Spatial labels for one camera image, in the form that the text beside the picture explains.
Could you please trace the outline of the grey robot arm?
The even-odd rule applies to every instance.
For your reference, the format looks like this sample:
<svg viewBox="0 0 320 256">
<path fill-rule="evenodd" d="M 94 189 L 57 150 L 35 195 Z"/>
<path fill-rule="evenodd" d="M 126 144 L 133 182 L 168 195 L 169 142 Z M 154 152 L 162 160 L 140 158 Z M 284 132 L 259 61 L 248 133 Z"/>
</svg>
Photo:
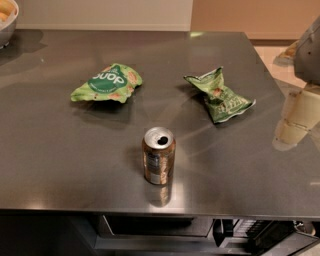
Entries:
<svg viewBox="0 0 320 256">
<path fill-rule="evenodd" d="M 299 39 L 294 57 L 295 76 L 320 85 L 320 16 Z"/>
</svg>

